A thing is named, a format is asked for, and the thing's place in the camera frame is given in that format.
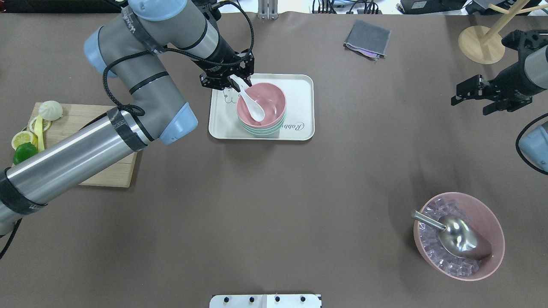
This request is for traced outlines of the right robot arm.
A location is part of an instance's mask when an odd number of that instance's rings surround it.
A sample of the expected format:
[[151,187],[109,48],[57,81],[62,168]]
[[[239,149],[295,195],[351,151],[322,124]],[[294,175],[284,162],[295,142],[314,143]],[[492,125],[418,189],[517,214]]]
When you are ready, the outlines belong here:
[[[547,98],[547,44],[519,43],[518,59],[497,76],[474,75],[457,84],[452,106],[466,100],[485,100],[482,114],[516,113],[532,107],[538,98]],[[547,111],[533,117],[515,137],[519,158],[536,172],[547,174]]]

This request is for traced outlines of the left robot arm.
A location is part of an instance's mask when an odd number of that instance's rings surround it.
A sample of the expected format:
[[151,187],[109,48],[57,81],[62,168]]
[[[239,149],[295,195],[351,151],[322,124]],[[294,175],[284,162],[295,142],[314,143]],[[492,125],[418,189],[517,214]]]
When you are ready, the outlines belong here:
[[25,215],[154,140],[171,144],[198,124],[189,103],[159,60],[185,55],[203,70],[200,84],[239,89],[253,74],[252,47],[234,51],[217,28],[214,10],[229,1],[196,6],[191,0],[130,0],[120,16],[85,42],[90,65],[115,107],[82,129],[1,172],[1,235],[14,233]]

